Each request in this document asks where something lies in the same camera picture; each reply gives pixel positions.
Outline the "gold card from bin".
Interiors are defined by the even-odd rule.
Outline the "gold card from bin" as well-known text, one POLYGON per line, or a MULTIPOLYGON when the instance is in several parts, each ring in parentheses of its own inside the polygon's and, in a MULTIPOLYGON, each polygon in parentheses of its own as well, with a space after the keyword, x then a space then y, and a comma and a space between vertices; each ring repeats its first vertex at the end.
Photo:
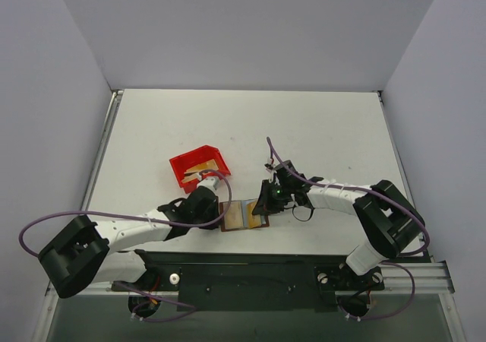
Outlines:
POLYGON ((264 224, 262 222, 261 215, 253 214, 253 211, 254 211, 256 205, 257 205, 257 201, 252 201, 252 202, 249 202, 246 206, 248 229, 259 228, 259 227, 262 227, 262 225, 264 224))

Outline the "brown leather card holder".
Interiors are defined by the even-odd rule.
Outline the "brown leather card holder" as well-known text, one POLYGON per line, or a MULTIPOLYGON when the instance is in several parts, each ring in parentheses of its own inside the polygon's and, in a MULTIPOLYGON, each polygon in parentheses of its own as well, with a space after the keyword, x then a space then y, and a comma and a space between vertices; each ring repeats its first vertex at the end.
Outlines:
MULTIPOLYGON (((241 203, 241 210, 242 210, 242 216, 243 216, 243 223, 244 223, 244 226, 241 228, 241 229, 238 229, 238 230, 226 230, 225 228, 225 216, 222 218, 221 220, 221 224, 219 226, 220 230, 222 232, 232 232, 232 231, 240 231, 240 230, 255 230, 255 229, 260 229, 260 228, 267 228, 270 226, 270 222, 268 220, 268 217, 267 216, 263 216, 261 215, 261 218, 262 218, 262 222, 264 223, 262 225, 262 227, 259 227, 259 228, 255 228, 255 229, 248 229, 248 222, 247 222, 247 211, 246 211, 246 206, 249 202, 252 202, 252 201, 256 201, 256 199, 250 199, 250 200, 238 200, 240 203, 241 203)), ((219 204, 219 210, 220 212, 222 213, 226 208, 227 208, 227 205, 230 206, 230 204, 228 202, 223 202, 223 203, 220 203, 219 204)))

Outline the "gold card with chip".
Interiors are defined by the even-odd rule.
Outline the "gold card with chip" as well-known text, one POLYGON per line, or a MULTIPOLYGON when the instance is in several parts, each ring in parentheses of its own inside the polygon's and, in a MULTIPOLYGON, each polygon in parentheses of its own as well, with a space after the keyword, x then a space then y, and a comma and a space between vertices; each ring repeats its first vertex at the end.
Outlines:
POLYGON ((225 228, 226 230, 238 230, 243 226, 241 203, 239 201, 232 202, 225 215, 225 228))

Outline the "red plastic bin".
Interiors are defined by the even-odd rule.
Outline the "red plastic bin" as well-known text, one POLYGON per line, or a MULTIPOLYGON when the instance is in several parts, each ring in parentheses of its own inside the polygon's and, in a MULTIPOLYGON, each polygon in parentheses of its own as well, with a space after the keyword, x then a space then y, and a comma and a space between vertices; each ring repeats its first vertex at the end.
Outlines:
POLYGON ((169 163, 179 187, 185 193, 190 193, 196 189, 199 183, 199 172, 204 169, 214 169, 223 176, 231 175, 231 171, 219 149, 210 145, 204 145, 173 157, 169 160, 169 163))

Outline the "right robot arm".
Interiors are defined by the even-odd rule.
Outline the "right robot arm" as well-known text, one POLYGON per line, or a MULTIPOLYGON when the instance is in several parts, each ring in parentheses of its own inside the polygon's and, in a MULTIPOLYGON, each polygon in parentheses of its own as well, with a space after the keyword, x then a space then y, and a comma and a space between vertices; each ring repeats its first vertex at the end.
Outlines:
POLYGON ((319 176, 308 179, 289 160, 277 166, 267 164, 266 168, 271 177, 261 183, 253 215, 278 214, 292 204, 358 218, 366 240, 353 249, 339 269, 339 279, 348 288, 358 287, 372 268, 399 257, 416 237, 425 234, 422 217, 388 180, 357 186, 319 176))

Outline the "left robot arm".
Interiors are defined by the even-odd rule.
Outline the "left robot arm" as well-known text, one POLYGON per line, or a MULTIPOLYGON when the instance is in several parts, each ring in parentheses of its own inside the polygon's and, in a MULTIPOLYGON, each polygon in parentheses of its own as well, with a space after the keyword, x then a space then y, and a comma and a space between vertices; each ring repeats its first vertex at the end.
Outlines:
POLYGON ((218 216, 216 187, 199 185, 188 197, 145 213, 141 221, 118 218, 95 222, 79 215, 37 258, 62 299, 77 295, 91 283, 113 280, 148 290, 155 284, 156 271, 144 264, 133 247, 184 236, 193 226, 213 229, 218 216))

